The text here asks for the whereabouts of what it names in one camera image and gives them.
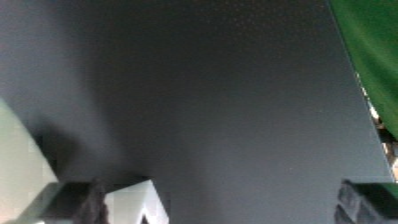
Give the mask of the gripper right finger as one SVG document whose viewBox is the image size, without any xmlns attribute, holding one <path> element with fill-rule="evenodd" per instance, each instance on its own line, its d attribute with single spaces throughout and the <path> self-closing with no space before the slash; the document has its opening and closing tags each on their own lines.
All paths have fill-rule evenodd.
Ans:
<svg viewBox="0 0 398 224">
<path fill-rule="evenodd" d="M 333 224 L 398 224 L 398 183 L 341 182 Z"/>
</svg>

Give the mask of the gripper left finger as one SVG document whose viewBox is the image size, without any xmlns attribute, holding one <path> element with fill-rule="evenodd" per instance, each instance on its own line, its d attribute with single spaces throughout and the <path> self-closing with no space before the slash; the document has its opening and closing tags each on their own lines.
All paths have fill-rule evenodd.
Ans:
<svg viewBox="0 0 398 224">
<path fill-rule="evenodd" d="M 10 224 L 108 224 L 101 182 L 51 182 Z"/>
</svg>

